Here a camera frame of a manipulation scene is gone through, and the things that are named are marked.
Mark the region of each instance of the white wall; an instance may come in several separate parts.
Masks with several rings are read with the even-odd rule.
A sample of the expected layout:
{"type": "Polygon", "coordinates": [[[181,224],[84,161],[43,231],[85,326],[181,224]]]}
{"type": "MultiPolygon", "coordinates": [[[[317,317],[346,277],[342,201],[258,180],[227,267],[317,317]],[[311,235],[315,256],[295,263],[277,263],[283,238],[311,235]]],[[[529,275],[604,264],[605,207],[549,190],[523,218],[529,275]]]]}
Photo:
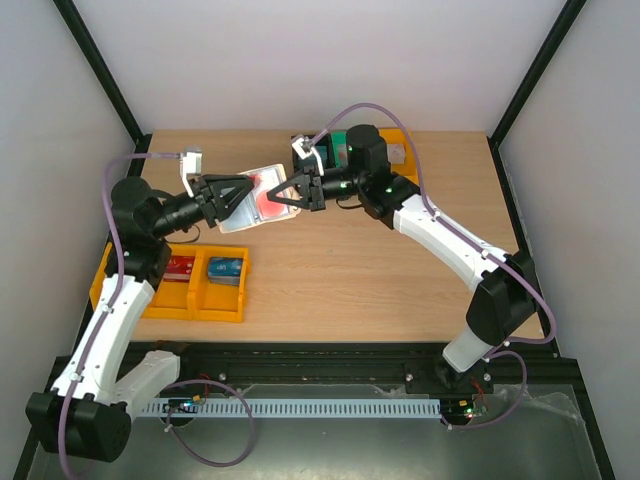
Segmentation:
{"type": "Polygon", "coordinates": [[[132,144],[53,2],[0,15],[0,478],[11,478],[56,355],[68,354],[106,238],[99,179],[132,144]]]}
{"type": "Polygon", "coordinates": [[[145,131],[319,129],[371,101],[414,129],[491,132],[564,0],[76,4],[145,131]]]}
{"type": "Polygon", "coordinates": [[[638,476],[640,3],[587,2],[503,146],[619,479],[638,476]]]}

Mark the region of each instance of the white cable track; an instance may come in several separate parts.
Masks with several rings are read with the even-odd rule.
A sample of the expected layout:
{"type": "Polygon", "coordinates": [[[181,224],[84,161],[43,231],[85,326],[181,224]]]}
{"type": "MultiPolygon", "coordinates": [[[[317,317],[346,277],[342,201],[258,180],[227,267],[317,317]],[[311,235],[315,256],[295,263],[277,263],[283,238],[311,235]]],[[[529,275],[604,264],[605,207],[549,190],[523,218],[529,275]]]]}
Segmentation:
{"type": "MultiPolygon", "coordinates": [[[[440,418],[440,401],[430,399],[247,399],[255,418],[440,418]]],[[[168,398],[157,398],[139,417],[162,417],[168,398]]],[[[236,398],[208,399],[171,416],[242,418],[244,406],[236,398]]]]}

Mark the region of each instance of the gray floor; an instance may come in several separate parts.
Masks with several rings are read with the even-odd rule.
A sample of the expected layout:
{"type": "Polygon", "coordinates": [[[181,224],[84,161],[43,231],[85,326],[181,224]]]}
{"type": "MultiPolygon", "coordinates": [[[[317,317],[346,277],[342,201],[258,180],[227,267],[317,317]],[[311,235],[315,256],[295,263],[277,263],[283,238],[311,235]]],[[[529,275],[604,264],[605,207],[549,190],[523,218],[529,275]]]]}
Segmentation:
{"type": "MultiPolygon", "coordinates": [[[[349,390],[256,388],[252,396],[374,396],[349,390]]],[[[255,450],[241,465],[213,469],[186,454],[163,432],[157,419],[134,423],[129,444],[112,464],[96,463],[88,478],[376,480],[376,479],[597,479],[586,430],[571,418],[569,387],[536,387],[505,422],[472,432],[448,432],[437,420],[263,419],[255,450]],[[549,395],[552,392],[562,394],[549,395]]],[[[510,401],[492,398],[499,412],[510,401]]],[[[184,428],[185,441],[201,455],[226,461],[247,438],[242,419],[196,419],[184,428]]],[[[81,469],[84,461],[73,462],[81,469]]],[[[38,451],[30,479],[64,479],[58,457],[38,451]]]]}

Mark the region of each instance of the green object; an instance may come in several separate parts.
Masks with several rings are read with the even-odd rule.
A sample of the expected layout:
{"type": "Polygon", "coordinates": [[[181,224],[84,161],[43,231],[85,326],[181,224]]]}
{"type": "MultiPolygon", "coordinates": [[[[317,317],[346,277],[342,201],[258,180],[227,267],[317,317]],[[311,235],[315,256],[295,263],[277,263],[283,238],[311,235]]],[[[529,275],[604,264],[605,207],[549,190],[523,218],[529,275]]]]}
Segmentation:
{"type": "Polygon", "coordinates": [[[347,132],[331,132],[331,144],[333,145],[333,158],[336,167],[347,166],[347,132]]]}

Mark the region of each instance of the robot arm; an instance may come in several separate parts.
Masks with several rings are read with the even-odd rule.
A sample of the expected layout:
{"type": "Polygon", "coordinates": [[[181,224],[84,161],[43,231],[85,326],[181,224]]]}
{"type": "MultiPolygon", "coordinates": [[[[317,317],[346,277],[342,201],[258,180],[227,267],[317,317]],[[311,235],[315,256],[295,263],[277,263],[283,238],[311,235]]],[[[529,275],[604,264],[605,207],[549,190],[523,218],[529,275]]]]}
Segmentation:
{"type": "MultiPolygon", "coordinates": [[[[192,170],[193,166],[183,169],[181,165],[183,179],[192,170]]],[[[27,417],[46,451],[58,451],[62,403],[71,395],[65,431],[68,454],[115,460],[127,443],[131,422],[178,378],[179,357],[153,351],[117,380],[133,330],[167,268],[171,249],[165,236],[186,231],[200,220],[214,227],[217,221],[228,218],[253,189],[251,179],[240,175],[202,175],[189,180],[188,185],[187,192],[175,197],[152,190],[139,177],[125,178],[113,188],[112,212],[125,252],[122,289],[109,307],[118,282],[117,258],[112,249],[100,300],[78,348],[51,390],[33,393],[27,403],[27,417]]]]}
{"type": "Polygon", "coordinates": [[[372,218],[420,243],[462,279],[473,292],[467,327],[445,347],[442,361],[436,366],[440,381],[453,388],[466,371],[504,342],[538,308],[520,284],[486,258],[487,253],[504,259],[537,288],[533,261],[523,252],[508,255],[442,212],[437,213],[440,219],[432,216],[424,207],[420,188],[391,172],[386,142],[372,125],[357,125],[347,131],[346,138],[348,166],[321,170],[319,155],[308,139],[296,137],[292,145],[302,159],[301,168],[269,192],[268,198],[314,211],[324,209],[326,200],[357,195],[372,218]],[[297,189],[300,200],[279,195],[290,186],[297,189]],[[482,253],[453,234],[441,220],[482,246],[482,253]]]}

